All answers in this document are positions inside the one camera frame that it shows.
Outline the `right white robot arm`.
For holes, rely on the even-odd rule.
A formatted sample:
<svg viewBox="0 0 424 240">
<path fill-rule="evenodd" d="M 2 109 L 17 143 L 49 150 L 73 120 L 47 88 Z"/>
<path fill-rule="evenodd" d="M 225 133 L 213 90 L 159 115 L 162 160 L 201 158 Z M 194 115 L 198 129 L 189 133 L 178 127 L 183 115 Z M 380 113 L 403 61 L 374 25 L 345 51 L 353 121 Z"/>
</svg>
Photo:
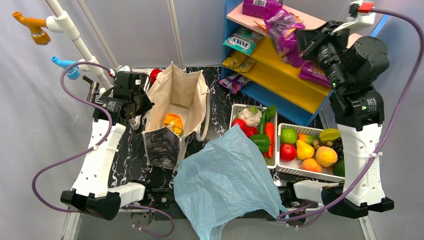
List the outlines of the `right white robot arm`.
<svg viewBox="0 0 424 240">
<path fill-rule="evenodd" d="M 341 134 L 345 163 L 344 182 L 323 185 L 311 181 L 294 183 L 297 198 L 320 189 L 320 202 L 331 214 L 357 219 L 369 211 L 385 212 L 394 202 L 381 185 L 378 145 L 384 122 L 384 100 L 373 82 L 390 65 L 384 42 L 362 36 L 348 44 L 350 31 L 339 21 L 316 29 L 295 31 L 299 56 L 315 62 L 333 92 L 329 101 Z"/>
</svg>

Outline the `beige canvas tote bag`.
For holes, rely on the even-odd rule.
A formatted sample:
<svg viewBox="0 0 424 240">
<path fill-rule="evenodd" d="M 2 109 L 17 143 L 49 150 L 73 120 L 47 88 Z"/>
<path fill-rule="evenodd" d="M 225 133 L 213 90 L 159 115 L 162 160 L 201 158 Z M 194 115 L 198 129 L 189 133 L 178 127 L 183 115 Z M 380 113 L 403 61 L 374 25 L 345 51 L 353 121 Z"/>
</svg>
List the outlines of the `beige canvas tote bag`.
<svg viewBox="0 0 424 240">
<path fill-rule="evenodd" d="M 147 92 L 154 106 L 145 114 L 142 132 L 147 165 L 177 170 L 185 158 L 188 140 L 202 142 L 210 119 L 210 89 L 203 71 L 186 73 L 171 63 Z M 183 136 L 163 127 L 166 114 L 177 114 L 183 121 Z"/>
</svg>

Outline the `purple grape candy bag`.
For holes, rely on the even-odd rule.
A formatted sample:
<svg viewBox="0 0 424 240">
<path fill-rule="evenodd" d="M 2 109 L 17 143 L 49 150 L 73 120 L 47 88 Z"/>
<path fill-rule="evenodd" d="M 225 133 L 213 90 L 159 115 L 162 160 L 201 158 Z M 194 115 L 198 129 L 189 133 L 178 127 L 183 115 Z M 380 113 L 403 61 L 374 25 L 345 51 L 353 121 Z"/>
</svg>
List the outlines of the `purple grape candy bag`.
<svg viewBox="0 0 424 240">
<path fill-rule="evenodd" d="M 296 30 L 306 28 L 303 22 L 297 16 L 283 8 L 268 10 L 263 20 L 268 37 L 280 60 L 295 68 L 302 67 L 305 60 L 299 57 Z"/>
</svg>

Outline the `light blue plastic bag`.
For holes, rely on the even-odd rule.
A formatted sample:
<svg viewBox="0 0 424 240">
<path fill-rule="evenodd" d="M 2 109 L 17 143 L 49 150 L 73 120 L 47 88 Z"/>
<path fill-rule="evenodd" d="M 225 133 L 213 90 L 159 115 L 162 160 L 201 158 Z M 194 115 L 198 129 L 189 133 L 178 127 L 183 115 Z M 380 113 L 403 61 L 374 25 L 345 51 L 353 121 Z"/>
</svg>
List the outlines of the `light blue plastic bag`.
<svg viewBox="0 0 424 240">
<path fill-rule="evenodd" d="M 262 153 L 239 126 L 181 161 L 173 191 L 201 240 L 219 240 L 229 221 L 247 213 L 287 211 Z"/>
</svg>

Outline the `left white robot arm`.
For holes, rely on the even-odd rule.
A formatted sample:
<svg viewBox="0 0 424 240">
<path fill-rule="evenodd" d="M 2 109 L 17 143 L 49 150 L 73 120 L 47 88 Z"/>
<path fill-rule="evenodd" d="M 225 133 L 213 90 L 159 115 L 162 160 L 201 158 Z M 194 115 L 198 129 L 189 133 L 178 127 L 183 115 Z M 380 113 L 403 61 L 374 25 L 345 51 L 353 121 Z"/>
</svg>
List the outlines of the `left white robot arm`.
<svg viewBox="0 0 424 240">
<path fill-rule="evenodd" d="M 89 152 L 70 190 L 61 193 L 60 201 L 69 208 L 93 217 L 112 220 L 119 209 L 141 201 L 145 186 L 139 181 L 109 188 L 109 172 L 118 144 L 128 125 L 135 129 L 135 119 L 149 111 L 154 103 L 142 87 L 144 73 L 120 71 L 115 86 L 105 91 L 93 112 Z"/>
</svg>

